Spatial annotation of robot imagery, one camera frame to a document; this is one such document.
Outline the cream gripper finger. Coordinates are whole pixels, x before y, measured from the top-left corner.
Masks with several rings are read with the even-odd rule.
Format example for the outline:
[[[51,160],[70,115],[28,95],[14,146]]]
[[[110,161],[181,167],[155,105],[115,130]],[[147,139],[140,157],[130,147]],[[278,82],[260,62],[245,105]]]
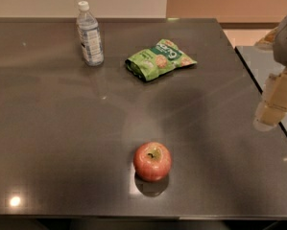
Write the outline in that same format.
[[[275,128],[287,114],[287,67],[265,81],[262,100],[256,108],[253,125],[258,131]]]

